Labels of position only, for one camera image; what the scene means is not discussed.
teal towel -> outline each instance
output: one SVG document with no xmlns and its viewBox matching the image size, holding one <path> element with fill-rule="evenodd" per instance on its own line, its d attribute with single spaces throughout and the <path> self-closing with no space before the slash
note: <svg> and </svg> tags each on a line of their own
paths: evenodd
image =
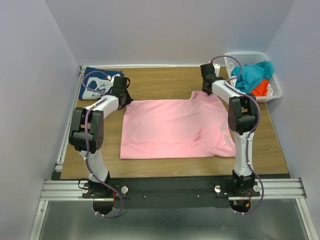
<svg viewBox="0 0 320 240">
<path fill-rule="evenodd" d="M 237 76 L 240 67 L 236 66 L 232 71 L 232 76 Z M 236 79 L 235 88 L 243 93 L 249 94 L 263 79 L 269 80 L 275 69 L 271 62 L 262 61 L 256 64 L 242 66 L 242 74 Z"/>
</svg>

white wall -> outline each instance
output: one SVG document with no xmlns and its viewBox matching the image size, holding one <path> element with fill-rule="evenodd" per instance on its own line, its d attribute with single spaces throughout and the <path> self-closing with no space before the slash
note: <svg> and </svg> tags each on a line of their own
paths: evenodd
<svg viewBox="0 0 320 240">
<path fill-rule="evenodd" d="M 202 64 L 265 51 L 294 0 L 45 0 L 80 65 Z"/>
<path fill-rule="evenodd" d="M 0 239 L 29 238 L 79 67 L 43 0 L 0 7 Z"/>
<path fill-rule="evenodd" d="M 268 106 L 290 173 L 302 178 L 320 236 L 320 1 L 296 0 L 266 53 L 283 97 Z"/>
</svg>

pink fabric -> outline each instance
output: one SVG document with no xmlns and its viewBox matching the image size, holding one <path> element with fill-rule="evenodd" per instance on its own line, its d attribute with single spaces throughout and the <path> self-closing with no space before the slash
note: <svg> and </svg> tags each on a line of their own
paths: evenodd
<svg viewBox="0 0 320 240">
<path fill-rule="evenodd" d="M 216 95 L 143 100 L 126 106 L 121 159 L 234 157 L 228 113 Z"/>
</svg>

plastic basket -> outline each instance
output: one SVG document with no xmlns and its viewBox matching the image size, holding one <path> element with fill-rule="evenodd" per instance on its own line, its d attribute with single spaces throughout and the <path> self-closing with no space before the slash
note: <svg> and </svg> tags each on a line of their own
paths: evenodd
<svg viewBox="0 0 320 240">
<path fill-rule="evenodd" d="M 259 51 L 234 51 L 234 52 L 227 52 L 225 55 L 232 56 L 236 58 L 242 65 L 247 64 L 257 64 L 264 61 L 269 61 L 267 55 L 263 52 Z M 225 61 L 225 67 L 226 72 L 228 74 L 228 77 L 231 78 L 231 70 L 229 68 L 229 63 L 233 63 L 235 66 L 239 66 L 235 60 L 229 57 L 224 58 Z M 280 88 L 278 79 L 275 75 L 275 73 L 272 75 L 272 77 L 269 79 L 269 83 L 271 85 L 271 88 L 273 90 L 272 96 L 257 96 L 256 101 L 259 103 L 266 103 L 270 101 L 271 99 L 277 99 L 282 96 L 282 90 Z"/>
</svg>

table surface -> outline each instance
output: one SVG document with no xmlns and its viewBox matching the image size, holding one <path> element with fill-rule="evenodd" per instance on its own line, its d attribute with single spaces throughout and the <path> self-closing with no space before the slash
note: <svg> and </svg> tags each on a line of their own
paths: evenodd
<svg viewBox="0 0 320 240">
<path fill-rule="evenodd" d="M 188 99 L 192 91 L 201 91 L 202 77 L 199 67 L 125 68 L 131 79 L 128 89 L 138 100 Z M 227 78 L 226 69 L 220 76 Z M 94 101 L 78 100 L 77 107 L 86 107 Z M 258 174 L 286 174 L 287 165 L 281 151 L 273 123 L 265 103 L 261 109 L 260 124 L 256 129 L 252 162 Z M 114 111 L 104 120 L 104 142 L 101 153 L 105 166 L 113 178 L 182 177 L 230 175 L 235 158 L 219 156 L 204 158 L 121 160 L 120 144 L 125 109 Z M 61 179 L 87 178 L 88 172 L 80 154 L 67 146 Z"/>
</svg>

